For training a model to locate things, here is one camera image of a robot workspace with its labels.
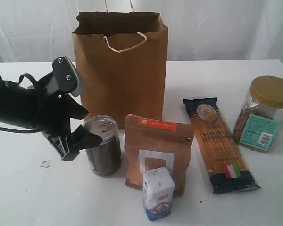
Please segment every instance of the white curtain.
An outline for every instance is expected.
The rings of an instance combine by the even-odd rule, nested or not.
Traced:
[[[168,60],[280,59],[283,0],[132,0],[160,12],[169,27]],[[129,0],[107,0],[130,12]],[[0,0],[0,62],[74,60],[71,32],[79,11],[105,11],[104,0]]]

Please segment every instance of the italian flag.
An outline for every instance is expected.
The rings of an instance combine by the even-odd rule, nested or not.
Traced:
[[[232,165],[223,165],[223,169],[225,171],[227,178],[240,178],[240,170],[238,168],[238,165],[236,163],[233,163]]]

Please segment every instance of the tin can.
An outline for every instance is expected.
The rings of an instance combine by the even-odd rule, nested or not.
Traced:
[[[121,165],[117,122],[110,116],[98,115],[87,120],[83,126],[103,139],[98,147],[86,149],[90,168],[98,176],[114,174]]]

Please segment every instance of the metal can lid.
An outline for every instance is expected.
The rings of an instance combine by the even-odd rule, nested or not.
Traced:
[[[250,86],[251,96],[260,103],[283,108],[283,79],[275,76],[260,76]]]
[[[89,132],[99,135],[105,143],[111,140],[118,132],[117,122],[108,115],[98,115],[84,123],[84,128]]]

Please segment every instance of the blue and white carton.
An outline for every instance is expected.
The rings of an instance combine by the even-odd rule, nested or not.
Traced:
[[[150,221],[171,213],[175,184],[166,167],[144,172],[142,187],[142,203]]]

